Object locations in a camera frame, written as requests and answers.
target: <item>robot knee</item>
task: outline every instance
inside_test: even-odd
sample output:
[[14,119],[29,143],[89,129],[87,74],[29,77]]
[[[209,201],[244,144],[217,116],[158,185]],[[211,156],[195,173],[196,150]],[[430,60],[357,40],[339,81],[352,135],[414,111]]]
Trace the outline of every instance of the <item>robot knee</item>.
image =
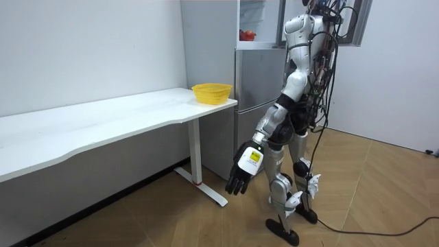
[[293,170],[294,170],[294,174],[301,178],[304,178],[309,174],[309,167],[303,161],[294,163]]
[[288,174],[286,173],[281,173],[282,176],[286,177],[290,183],[291,186],[293,186],[293,178],[291,178]]

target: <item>humanoid robot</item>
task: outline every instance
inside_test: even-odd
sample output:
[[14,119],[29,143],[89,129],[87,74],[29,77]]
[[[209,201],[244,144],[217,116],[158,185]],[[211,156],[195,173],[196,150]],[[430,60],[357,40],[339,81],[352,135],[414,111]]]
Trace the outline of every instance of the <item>humanoid robot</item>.
[[[323,102],[330,102],[328,91],[331,78],[334,78],[338,32],[342,24],[340,11],[346,8],[342,0],[302,2],[307,6],[306,13],[284,26],[287,61],[292,73],[275,105],[257,124],[252,140],[243,143],[235,154],[226,185],[228,193],[245,193],[251,177],[263,162],[270,187],[269,202],[280,221],[268,219],[265,225],[293,246],[299,245],[299,236],[290,228],[287,217],[297,212],[312,224],[318,221],[311,201],[318,192],[320,174],[313,174],[312,164],[304,154],[308,129],[315,129],[319,111],[327,113],[329,110],[329,104]],[[294,163],[294,182],[298,189],[294,194],[291,192],[292,178],[281,173],[284,145],[289,146]]]

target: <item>red object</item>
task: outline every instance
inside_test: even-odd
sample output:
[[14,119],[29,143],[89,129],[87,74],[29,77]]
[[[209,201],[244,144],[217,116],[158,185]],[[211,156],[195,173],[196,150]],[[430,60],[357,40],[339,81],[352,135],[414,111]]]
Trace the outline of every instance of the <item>red object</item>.
[[254,41],[256,34],[252,30],[239,30],[239,40],[240,41]]

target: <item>robot fingers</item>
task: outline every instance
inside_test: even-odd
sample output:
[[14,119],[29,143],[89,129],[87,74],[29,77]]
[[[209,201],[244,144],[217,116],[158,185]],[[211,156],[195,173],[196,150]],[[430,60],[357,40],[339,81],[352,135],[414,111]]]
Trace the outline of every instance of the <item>robot fingers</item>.
[[230,178],[226,184],[227,193],[237,195],[239,192],[245,193],[248,187],[248,183],[250,182],[251,175],[241,168],[238,165],[233,165],[232,170],[230,171]]

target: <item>robot leg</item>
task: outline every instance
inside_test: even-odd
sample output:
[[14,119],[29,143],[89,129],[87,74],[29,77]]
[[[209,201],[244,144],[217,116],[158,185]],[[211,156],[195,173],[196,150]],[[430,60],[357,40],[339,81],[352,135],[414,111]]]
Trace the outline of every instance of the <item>robot leg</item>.
[[279,218],[279,222],[268,219],[265,221],[265,225],[270,231],[283,238],[292,246],[297,246],[299,245],[299,236],[289,227],[287,217],[300,204],[302,192],[299,191],[293,195],[290,192],[292,179],[287,174],[280,173],[283,151],[283,147],[279,151],[268,148],[265,155],[265,174],[267,175],[270,187],[269,202],[275,208]]
[[301,204],[296,207],[296,212],[303,216],[308,222],[316,224],[318,216],[312,210],[312,200],[318,192],[318,180],[320,174],[313,175],[309,169],[310,162],[304,158],[307,147],[308,132],[304,135],[294,134],[294,140],[289,145],[289,153],[293,160],[294,180],[297,190],[302,191]]

